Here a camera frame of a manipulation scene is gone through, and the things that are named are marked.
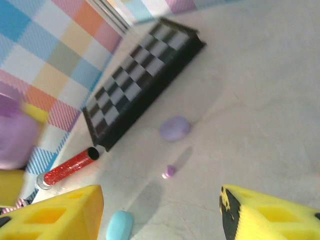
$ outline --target purple egg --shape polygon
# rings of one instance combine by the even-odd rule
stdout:
[[[174,116],[164,121],[159,129],[160,135],[169,142],[184,138],[190,133],[191,124],[183,116]]]

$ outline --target black tube end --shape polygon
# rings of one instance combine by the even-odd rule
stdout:
[[[87,149],[88,152],[88,156],[92,159],[92,160],[97,160],[100,157],[100,154],[98,152],[98,150],[91,146]]]

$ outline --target purple object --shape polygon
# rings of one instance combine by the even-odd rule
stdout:
[[[39,133],[38,122],[22,111],[0,116],[0,169],[20,169],[27,164]]]
[[[159,129],[160,135],[167,141],[182,139],[190,133],[191,124],[183,116],[174,116],[164,121]]]
[[[14,87],[0,81],[0,116],[11,116],[22,104],[22,95]]]
[[[165,172],[162,173],[162,177],[164,179],[171,178],[176,173],[176,168],[173,165],[166,166]]]

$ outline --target plaid fabric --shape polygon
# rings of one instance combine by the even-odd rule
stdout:
[[[30,194],[30,196],[28,196],[25,201],[28,203],[28,204],[31,204],[33,202],[33,200],[35,199],[37,193],[38,193],[38,189],[35,188],[34,191]]]
[[[141,23],[237,0],[107,0],[125,19]]]
[[[0,81],[49,113],[28,173],[56,159],[121,39],[85,0],[0,1]]]

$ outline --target glitter wand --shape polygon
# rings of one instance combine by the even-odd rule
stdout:
[[[36,179],[36,187],[43,190],[49,190],[52,185],[93,163],[99,158],[99,156],[100,153],[96,148],[89,147],[49,172],[38,175]]]

